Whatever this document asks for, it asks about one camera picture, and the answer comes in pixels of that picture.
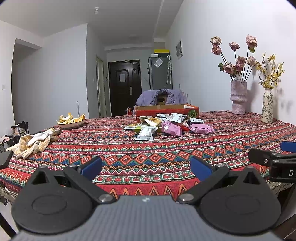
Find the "white snack packet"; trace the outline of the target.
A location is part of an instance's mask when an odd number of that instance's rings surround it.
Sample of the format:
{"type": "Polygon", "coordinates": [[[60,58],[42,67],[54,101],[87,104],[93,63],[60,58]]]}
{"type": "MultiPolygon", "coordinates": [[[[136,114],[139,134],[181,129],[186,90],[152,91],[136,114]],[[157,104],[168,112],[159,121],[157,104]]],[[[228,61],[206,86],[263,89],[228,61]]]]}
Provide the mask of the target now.
{"type": "Polygon", "coordinates": [[[153,134],[158,130],[158,127],[144,126],[138,136],[135,138],[136,141],[153,141],[153,134]]]}

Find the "speckled white vase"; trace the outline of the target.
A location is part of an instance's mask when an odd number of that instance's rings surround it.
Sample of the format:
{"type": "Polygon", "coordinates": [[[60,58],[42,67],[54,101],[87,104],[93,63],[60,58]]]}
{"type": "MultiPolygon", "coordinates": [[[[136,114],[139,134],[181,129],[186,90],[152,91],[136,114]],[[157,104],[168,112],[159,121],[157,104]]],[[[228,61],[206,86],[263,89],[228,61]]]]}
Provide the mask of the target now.
{"type": "Polygon", "coordinates": [[[274,97],[271,89],[266,88],[263,94],[261,121],[264,123],[273,122],[274,97]]]}

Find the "patterned red tablecloth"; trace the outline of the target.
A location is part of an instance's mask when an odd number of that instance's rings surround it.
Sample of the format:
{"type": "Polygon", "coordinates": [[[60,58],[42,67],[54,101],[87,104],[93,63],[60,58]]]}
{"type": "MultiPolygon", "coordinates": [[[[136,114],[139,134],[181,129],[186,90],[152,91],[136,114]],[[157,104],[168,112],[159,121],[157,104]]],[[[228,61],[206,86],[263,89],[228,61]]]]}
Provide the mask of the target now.
{"type": "Polygon", "coordinates": [[[242,170],[250,164],[250,148],[278,152],[281,142],[295,140],[294,125],[279,120],[263,123],[256,113],[234,115],[217,111],[201,113],[200,117],[214,129],[213,133],[183,132],[181,137],[158,133],[151,142],[137,141],[137,134],[125,129],[135,122],[132,115],[88,119],[80,128],[64,130],[45,151],[27,159],[12,158],[8,167],[1,170],[5,185],[1,194],[11,192],[17,196],[41,165],[62,170],[100,156],[102,172],[94,183],[105,191],[115,196],[176,197],[199,181],[190,171],[191,158],[242,170]]]}

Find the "pink snack packet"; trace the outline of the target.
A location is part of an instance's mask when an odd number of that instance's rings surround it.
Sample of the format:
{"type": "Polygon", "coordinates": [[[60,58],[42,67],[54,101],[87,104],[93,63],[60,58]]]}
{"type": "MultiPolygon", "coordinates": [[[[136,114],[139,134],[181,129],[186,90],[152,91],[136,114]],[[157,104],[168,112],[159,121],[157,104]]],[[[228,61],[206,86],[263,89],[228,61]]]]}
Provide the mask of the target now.
{"type": "Polygon", "coordinates": [[[182,136],[182,129],[180,126],[171,123],[170,121],[164,121],[161,123],[161,129],[163,133],[181,137],[182,136]]]}
{"type": "Polygon", "coordinates": [[[189,126],[189,130],[198,134],[209,134],[214,132],[214,129],[206,124],[194,123],[189,126]]]}

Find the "plate of orange peels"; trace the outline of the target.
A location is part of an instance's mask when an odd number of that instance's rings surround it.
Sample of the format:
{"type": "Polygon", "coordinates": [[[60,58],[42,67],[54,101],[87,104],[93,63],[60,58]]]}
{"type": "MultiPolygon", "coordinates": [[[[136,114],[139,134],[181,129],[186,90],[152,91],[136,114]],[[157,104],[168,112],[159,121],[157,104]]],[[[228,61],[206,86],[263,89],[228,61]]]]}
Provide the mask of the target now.
{"type": "Polygon", "coordinates": [[[66,117],[59,116],[59,120],[56,121],[57,125],[63,130],[70,130],[73,128],[79,128],[85,124],[86,116],[82,114],[78,118],[74,118],[72,113],[68,113],[66,117]]]}

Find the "yellow white cloth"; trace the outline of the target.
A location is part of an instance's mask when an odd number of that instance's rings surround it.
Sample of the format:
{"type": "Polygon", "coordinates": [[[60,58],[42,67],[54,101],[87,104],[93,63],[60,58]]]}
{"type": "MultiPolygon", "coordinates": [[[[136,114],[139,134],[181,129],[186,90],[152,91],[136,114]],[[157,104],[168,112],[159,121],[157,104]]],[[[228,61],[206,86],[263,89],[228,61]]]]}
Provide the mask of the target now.
{"type": "Polygon", "coordinates": [[[26,134],[20,137],[18,143],[6,150],[12,151],[16,159],[26,159],[31,154],[43,152],[50,143],[55,142],[58,139],[58,136],[61,133],[61,130],[49,128],[34,135],[26,134]]]}

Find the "pink textured vase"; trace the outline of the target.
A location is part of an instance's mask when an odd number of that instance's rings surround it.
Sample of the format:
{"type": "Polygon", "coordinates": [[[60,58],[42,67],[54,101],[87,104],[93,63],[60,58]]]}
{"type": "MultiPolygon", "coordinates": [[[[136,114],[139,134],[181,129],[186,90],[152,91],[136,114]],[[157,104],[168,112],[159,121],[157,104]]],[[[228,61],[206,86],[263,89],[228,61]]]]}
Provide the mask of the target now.
{"type": "Polygon", "coordinates": [[[233,114],[246,114],[245,103],[247,102],[247,83],[245,81],[231,81],[230,100],[232,101],[233,114]]]}

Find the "red cardboard box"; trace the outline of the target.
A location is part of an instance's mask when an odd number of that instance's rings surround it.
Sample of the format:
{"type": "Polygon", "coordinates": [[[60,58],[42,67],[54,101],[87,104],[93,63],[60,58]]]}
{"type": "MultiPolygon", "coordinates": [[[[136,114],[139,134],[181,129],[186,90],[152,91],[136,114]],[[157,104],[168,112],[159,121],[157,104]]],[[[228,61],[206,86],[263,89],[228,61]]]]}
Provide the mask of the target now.
{"type": "Polygon", "coordinates": [[[192,118],[199,118],[199,107],[190,104],[163,104],[163,105],[148,105],[148,106],[136,106],[134,108],[134,114],[136,118],[142,116],[156,117],[157,114],[171,114],[179,113],[188,115],[192,118]]]}

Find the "green snack packet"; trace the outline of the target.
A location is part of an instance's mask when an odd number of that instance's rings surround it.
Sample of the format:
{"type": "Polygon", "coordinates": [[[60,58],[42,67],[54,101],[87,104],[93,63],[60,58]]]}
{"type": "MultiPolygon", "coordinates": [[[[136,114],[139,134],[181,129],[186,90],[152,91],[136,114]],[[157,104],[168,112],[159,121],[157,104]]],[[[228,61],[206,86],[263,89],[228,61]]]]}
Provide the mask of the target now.
{"type": "Polygon", "coordinates": [[[140,131],[142,130],[144,126],[137,126],[133,131],[136,133],[140,133],[140,131]]]}

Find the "biscuit picture snack packet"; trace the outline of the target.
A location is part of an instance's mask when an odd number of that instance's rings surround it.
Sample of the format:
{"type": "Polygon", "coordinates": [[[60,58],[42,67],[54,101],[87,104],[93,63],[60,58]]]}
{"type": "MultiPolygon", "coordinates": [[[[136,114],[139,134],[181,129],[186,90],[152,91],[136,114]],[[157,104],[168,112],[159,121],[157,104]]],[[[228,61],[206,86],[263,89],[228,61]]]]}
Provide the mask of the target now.
{"type": "Polygon", "coordinates": [[[161,126],[161,124],[163,122],[159,118],[145,118],[144,121],[152,127],[159,127],[159,126],[161,126]]]}

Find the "dried pink roses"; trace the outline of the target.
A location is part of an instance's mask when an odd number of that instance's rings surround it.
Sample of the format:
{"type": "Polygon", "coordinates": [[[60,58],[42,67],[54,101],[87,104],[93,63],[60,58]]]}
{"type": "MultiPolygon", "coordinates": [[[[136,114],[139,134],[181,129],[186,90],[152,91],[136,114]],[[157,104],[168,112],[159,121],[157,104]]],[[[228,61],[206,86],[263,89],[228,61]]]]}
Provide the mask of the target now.
{"type": "Polygon", "coordinates": [[[240,49],[240,45],[236,42],[230,42],[229,47],[234,54],[234,61],[228,61],[222,52],[222,40],[218,36],[210,39],[212,45],[211,52],[222,58],[222,62],[218,64],[219,70],[228,74],[231,81],[246,82],[252,70],[258,65],[257,60],[250,54],[255,53],[257,47],[257,38],[251,35],[246,36],[247,54],[245,57],[239,56],[236,52],[240,49]]]}

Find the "purple jacket on chair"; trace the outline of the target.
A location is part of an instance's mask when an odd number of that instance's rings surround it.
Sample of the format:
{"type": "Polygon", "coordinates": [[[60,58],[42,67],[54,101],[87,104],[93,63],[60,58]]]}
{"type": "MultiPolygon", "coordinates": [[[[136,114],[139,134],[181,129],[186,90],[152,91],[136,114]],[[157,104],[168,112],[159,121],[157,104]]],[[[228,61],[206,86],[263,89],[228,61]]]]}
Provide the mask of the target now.
{"type": "Polygon", "coordinates": [[[174,89],[146,90],[137,99],[135,106],[158,105],[161,101],[164,104],[186,104],[187,96],[174,89]]]}

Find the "dark entrance door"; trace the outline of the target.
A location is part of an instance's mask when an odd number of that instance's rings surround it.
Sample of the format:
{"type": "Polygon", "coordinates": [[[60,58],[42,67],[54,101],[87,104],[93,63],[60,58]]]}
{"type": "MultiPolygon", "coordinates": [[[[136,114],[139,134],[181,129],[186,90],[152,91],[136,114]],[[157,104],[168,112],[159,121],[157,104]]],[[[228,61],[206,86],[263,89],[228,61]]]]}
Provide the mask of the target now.
{"type": "Polygon", "coordinates": [[[142,93],[140,61],[109,62],[108,71],[111,115],[126,115],[142,93]]]}

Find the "grey refrigerator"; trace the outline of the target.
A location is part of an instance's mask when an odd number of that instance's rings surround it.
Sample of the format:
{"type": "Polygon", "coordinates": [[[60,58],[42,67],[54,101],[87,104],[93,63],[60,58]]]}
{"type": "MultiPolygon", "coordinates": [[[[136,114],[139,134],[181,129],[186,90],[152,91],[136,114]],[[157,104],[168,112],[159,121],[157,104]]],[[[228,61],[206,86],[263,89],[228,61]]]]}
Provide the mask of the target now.
{"type": "Polygon", "coordinates": [[[150,90],[173,89],[171,56],[166,53],[159,57],[149,57],[148,63],[150,90]]]}

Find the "yellow box on fridge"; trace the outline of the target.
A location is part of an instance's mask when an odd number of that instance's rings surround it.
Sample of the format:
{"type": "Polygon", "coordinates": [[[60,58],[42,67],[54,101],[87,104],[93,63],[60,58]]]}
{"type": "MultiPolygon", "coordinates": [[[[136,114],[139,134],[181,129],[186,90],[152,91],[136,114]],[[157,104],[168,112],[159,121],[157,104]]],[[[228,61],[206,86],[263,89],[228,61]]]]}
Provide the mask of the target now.
{"type": "Polygon", "coordinates": [[[169,54],[170,51],[167,49],[154,49],[155,54],[169,54]]]}

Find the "wall electrical panel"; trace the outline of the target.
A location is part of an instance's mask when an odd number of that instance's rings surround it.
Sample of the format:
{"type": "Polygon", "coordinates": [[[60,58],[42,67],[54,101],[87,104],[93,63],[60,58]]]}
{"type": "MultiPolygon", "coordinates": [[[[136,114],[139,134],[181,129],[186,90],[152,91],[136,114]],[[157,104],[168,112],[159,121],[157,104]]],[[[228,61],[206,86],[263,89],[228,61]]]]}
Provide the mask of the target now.
{"type": "Polygon", "coordinates": [[[176,55],[177,58],[180,59],[183,56],[183,49],[182,49],[182,40],[179,40],[176,45],[176,55]]]}

